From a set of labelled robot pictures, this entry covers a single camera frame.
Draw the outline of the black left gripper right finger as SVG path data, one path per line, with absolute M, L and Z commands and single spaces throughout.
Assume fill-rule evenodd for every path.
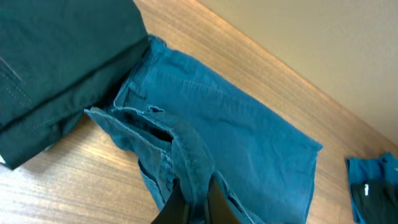
M 208 188 L 206 224 L 241 224 L 214 177 L 210 179 Z

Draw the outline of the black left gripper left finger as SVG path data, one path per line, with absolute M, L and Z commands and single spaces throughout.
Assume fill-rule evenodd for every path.
M 174 179 L 172 193 L 151 224 L 188 224 L 190 206 L 183 196 L 180 180 Z

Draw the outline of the navy blue denim shorts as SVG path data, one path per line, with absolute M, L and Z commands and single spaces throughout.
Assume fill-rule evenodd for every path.
M 203 223 L 215 178 L 243 223 L 305 223 L 319 143 L 193 57 L 150 37 L 118 94 L 87 111 L 136 154 L 158 208 L 178 182 Z

